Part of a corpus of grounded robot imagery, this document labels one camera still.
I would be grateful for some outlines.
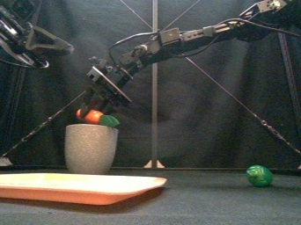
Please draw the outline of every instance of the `black cable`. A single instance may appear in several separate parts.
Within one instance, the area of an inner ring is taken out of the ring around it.
[[[18,63],[9,62],[9,61],[6,61],[3,59],[0,59],[0,62],[3,63],[3,64],[7,64],[10,66],[22,68],[22,69],[46,69],[49,67],[49,62],[48,61],[44,62],[42,67],[29,67],[29,66],[25,66],[22,64],[18,64]]]
[[[156,32],[152,32],[152,33],[137,33],[137,34],[133,34],[132,36],[126,37],[125,39],[122,40],[118,40],[110,47],[109,47],[109,58],[110,58],[110,61],[112,61],[112,65],[116,66],[116,61],[113,60],[113,57],[112,57],[112,54],[110,54],[110,51],[112,49],[118,46],[121,43],[124,43],[125,41],[128,40],[132,40],[137,37],[141,37],[141,36],[151,36],[152,34],[155,34]]]
[[[173,54],[171,54],[171,56],[172,57],[175,57],[175,58],[185,58],[185,57],[189,57],[189,56],[192,56],[192,55],[195,55],[195,54],[199,54],[200,52],[203,52],[203,51],[205,51],[209,47],[211,47],[211,45],[217,41],[217,37],[220,36],[220,34],[213,38],[213,40],[200,49],[200,50],[197,50],[195,53],[191,53],[191,54],[180,54],[180,55],[173,55]]]
[[[284,33],[284,34],[287,34],[287,35],[290,35],[290,36],[294,36],[294,37],[296,37],[296,38],[301,38],[301,35],[298,35],[298,34],[295,34],[295,33],[291,33],[291,32],[288,32],[288,31],[280,30],[280,29],[278,29],[278,28],[274,28],[274,27],[270,27],[270,26],[266,26],[266,25],[260,25],[260,24],[254,23],[254,22],[250,22],[250,21],[247,21],[247,20],[244,20],[244,19],[241,19],[241,18],[229,18],[229,19],[227,19],[227,20],[223,20],[223,21],[219,22],[217,24],[220,25],[220,24],[225,24],[225,23],[233,22],[233,21],[237,21],[237,22],[246,23],[246,24],[248,24],[248,25],[260,27],[260,28],[263,28],[263,29],[267,29],[268,31]]]

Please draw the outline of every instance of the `black backdrop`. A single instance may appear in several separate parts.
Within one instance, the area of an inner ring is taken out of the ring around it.
[[[235,18],[256,1],[157,2],[159,29],[177,27],[187,31]],[[151,23],[151,0],[42,1],[37,25],[66,40],[74,51],[52,59],[49,69],[22,70],[1,65],[2,153],[84,91],[88,58],[106,59],[108,47],[136,33],[151,32]],[[151,66],[136,74],[122,89],[132,103],[112,113],[121,122],[113,166],[140,167],[157,157],[165,167],[241,168],[262,164],[296,168],[299,155],[215,84],[299,147],[299,40],[286,40],[292,76],[286,73],[276,33],[250,43],[219,42],[189,57],[199,68],[187,59],[160,62],[157,83]],[[142,42],[142,38],[128,42],[114,54],[124,54]],[[77,123],[80,102],[10,152],[13,164],[64,165],[64,128]]]

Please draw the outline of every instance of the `green ball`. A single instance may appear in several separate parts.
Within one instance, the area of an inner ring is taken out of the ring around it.
[[[247,181],[252,186],[270,186],[272,173],[264,166],[252,165],[247,168]]]

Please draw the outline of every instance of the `tray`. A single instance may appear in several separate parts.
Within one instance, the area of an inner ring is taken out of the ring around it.
[[[165,178],[22,173],[0,175],[0,198],[109,205],[164,185]]]

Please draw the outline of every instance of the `speckled ceramic cup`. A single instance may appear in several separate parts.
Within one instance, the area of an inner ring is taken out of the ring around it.
[[[114,157],[116,142],[116,128],[90,124],[66,126],[64,159],[68,171],[76,174],[105,174]]]

